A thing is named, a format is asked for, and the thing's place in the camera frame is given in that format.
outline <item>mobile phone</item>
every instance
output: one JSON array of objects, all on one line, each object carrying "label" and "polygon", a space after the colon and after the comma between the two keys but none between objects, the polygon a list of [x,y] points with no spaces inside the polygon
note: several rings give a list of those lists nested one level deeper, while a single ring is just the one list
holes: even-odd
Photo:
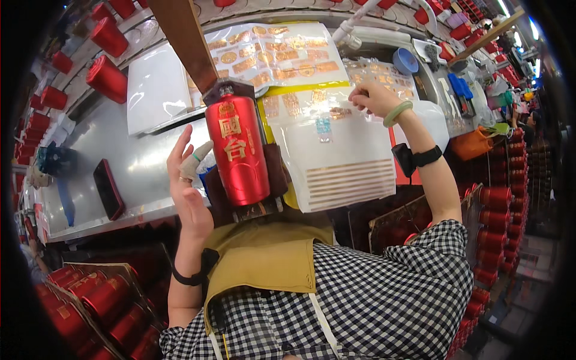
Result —
[{"label": "mobile phone", "polygon": [[108,160],[102,159],[94,170],[94,182],[110,221],[118,219],[124,211],[124,203],[112,178]]}]

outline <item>clear plastic sheet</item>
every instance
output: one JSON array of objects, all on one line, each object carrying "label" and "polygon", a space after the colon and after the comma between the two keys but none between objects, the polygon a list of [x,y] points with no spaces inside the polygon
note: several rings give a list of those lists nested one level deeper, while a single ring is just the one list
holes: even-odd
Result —
[{"label": "clear plastic sheet", "polygon": [[420,100],[414,78],[400,73],[394,64],[366,58],[342,59],[342,62],[348,73],[350,85],[357,85],[363,81],[379,82],[402,100]]},{"label": "clear plastic sheet", "polygon": [[348,102],[353,89],[314,89],[263,99],[302,212],[396,193],[388,129]]}]

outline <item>green bangle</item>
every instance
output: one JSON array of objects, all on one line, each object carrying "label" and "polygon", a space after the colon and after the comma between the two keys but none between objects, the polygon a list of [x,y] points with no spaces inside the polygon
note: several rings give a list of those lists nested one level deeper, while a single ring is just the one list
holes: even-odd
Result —
[{"label": "green bangle", "polygon": [[400,105],[395,107],[392,111],[390,111],[390,113],[388,113],[388,115],[386,115],[382,124],[385,127],[394,126],[394,124],[396,124],[396,118],[398,117],[398,115],[400,115],[403,111],[409,110],[409,109],[412,109],[412,101],[405,101],[405,102],[401,103]]}]

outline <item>black and white checkered shirt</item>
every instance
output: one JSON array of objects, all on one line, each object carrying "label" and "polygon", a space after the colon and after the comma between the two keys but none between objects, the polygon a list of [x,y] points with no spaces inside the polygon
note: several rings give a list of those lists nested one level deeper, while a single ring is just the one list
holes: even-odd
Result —
[{"label": "black and white checkered shirt", "polygon": [[[340,358],[444,359],[472,292],[466,242],[465,227],[446,220],[384,256],[315,244],[316,297]],[[222,306],[230,358],[335,358],[306,294],[238,287]],[[203,316],[162,333],[165,359],[216,359]]]}]

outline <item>woman's left hand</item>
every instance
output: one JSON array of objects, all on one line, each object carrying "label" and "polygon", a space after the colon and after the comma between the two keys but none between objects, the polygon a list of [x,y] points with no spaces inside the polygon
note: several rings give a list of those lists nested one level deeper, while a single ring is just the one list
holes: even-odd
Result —
[{"label": "woman's left hand", "polygon": [[192,126],[186,125],[184,132],[178,138],[174,149],[168,156],[166,165],[168,167],[168,176],[170,177],[170,194],[174,200],[174,205],[180,216],[182,223],[182,232],[186,234],[187,241],[201,241],[202,243],[208,238],[214,230],[214,220],[212,213],[204,205],[202,196],[192,187],[192,184],[186,179],[180,177],[180,164],[194,151],[190,144],[184,151],[186,144],[190,141]]}]

